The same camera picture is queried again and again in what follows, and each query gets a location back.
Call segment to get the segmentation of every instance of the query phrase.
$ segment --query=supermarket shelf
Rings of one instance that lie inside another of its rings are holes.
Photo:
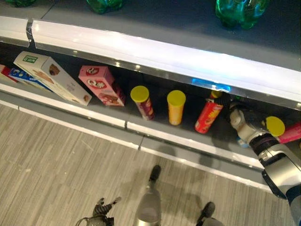
[[[152,121],[144,120],[138,109],[133,109],[128,118],[127,128],[148,136],[167,140],[210,155],[238,162],[248,167],[263,169],[256,154],[250,148],[242,148],[236,142],[237,132],[220,115],[206,134],[194,130],[195,122],[205,105],[202,98],[186,95],[186,104],[182,123],[173,126],[168,122],[167,89],[148,86],[155,112]]]
[[[86,118],[102,121],[118,127],[125,127],[129,117],[129,110],[121,108],[110,108],[104,106],[101,101],[93,97],[88,106],[77,105],[61,99],[57,94],[46,92],[35,87],[26,86],[21,83],[12,83],[1,80],[0,90],[14,95],[40,102],[64,111],[72,112]]]
[[[27,23],[27,19],[0,16],[0,42],[28,47]]]
[[[14,95],[0,92],[0,99],[19,106],[19,110],[39,118],[75,129],[90,135],[100,137],[124,146],[138,150],[142,136],[130,133],[124,129],[107,126],[99,122],[85,119],[49,106],[44,106]]]
[[[71,129],[125,145],[136,150],[178,161],[200,170],[270,192],[270,189],[261,177],[260,170],[255,168],[245,167],[236,164],[235,162],[228,162],[216,158],[215,156],[206,155],[191,149],[166,144],[162,141],[143,137],[124,129],[110,127],[97,121],[60,111],[50,106],[41,105],[8,93],[0,92],[0,104],[13,107],[24,113],[43,118]]]
[[[273,1],[249,31],[223,28],[210,1],[132,0],[104,15],[82,0],[41,1],[32,12],[47,7],[31,14],[37,48],[301,110],[299,1]]]
[[[216,159],[210,155],[183,149],[145,137],[143,138],[140,149],[144,152],[171,159],[248,186],[271,192],[263,180],[261,172],[254,168],[236,165],[232,162]]]
[[[38,20],[33,21],[32,35],[40,49],[301,109],[299,71],[117,32]]]
[[[130,84],[128,90],[135,85],[135,82]],[[201,135],[194,131],[194,123],[205,104],[203,98],[187,95],[183,122],[175,127],[168,123],[166,96],[169,90],[151,85],[147,85],[147,87],[150,89],[150,97],[155,111],[153,121],[143,120],[137,107],[133,101],[129,100],[129,97],[124,108],[106,107],[96,97],[88,106],[81,106],[69,103],[54,93],[45,92],[35,87],[32,88],[21,83],[0,82],[0,90],[39,102],[42,105],[49,105],[114,126],[122,128],[126,126],[129,130],[194,148],[211,155],[217,155],[239,164],[262,169],[255,153],[250,148],[241,148],[237,144],[236,131],[222,116],[218,117],[207,134]]]
[[[15,8],[0,1],[0,42],[28,47],[27,23],[43,18],[54,4],[55,0],[39,0],[30,7]]]

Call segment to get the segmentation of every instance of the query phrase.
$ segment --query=green plastic bottle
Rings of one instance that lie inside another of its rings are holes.
[[[36,0],[5,0],[14,7],[27,7],[32,5]]]
[[[253,27],[264,13],[270,0],[216,0],[215,14],[226,27],[240,24],[244,29]]]
[[[105,13],[108,10],[118,10],[122,7],[122,0],[87,0],[96,13]]]

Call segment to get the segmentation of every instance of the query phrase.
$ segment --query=yellow plastic cap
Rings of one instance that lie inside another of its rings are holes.
[[[185,94],[180,90],[173,90],[167,95],[167,102],[175,107],[183,106],[186,101]]]
[[[131,91],[131,99],[138,103],[146,101],[149,96],[150,92],[145,86],[136,86]]]
[[[222,92],[221,91],[212,90],[211,91],[211,96],[213,96],[213,98],[219,98],[219,97],[222,96]]]
[[[273,136],[278,137],[284,133],[285,125],[280,118],[269,116],[266,118],[266,122],[266,127]]]

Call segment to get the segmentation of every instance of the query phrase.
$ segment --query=floor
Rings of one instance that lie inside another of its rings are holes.
[[[124,147],[0,105],[0,225],[72,226],[95,203],[131,226],[152,167],[163,226],[193,226],[214,201],[226,226],[293,226],[286,201],[260,189]]]

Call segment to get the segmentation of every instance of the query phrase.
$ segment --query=cylindrical snack container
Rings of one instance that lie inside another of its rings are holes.
[[[168,118],[170,124],[176,126],[182,122],[185,101],[186,96],[180,90],[173,90],[167,95]]]
[[[284,134],[278,137],[280,143],[285,144],[301,138],[301,121],[288,127]]]
[[[262,122],[262,124],[274,137],[278,137],[285,132],[285,125],[278,117],[269,116],[265,119],[265,121]]]
[[[131,99],[136,103],[142,117],[152,120],[155,116],[152,109],[150,92],[145,86],[136,86],[131,91]]]
[[[210,98],[215,99],[222,96],[222,92],[212,90]],[[195,130],[199,133],[207,133],[210,126],[221,112],[223,105],[216,104],[211,101],[207,101],[203,108],[196,124]]]

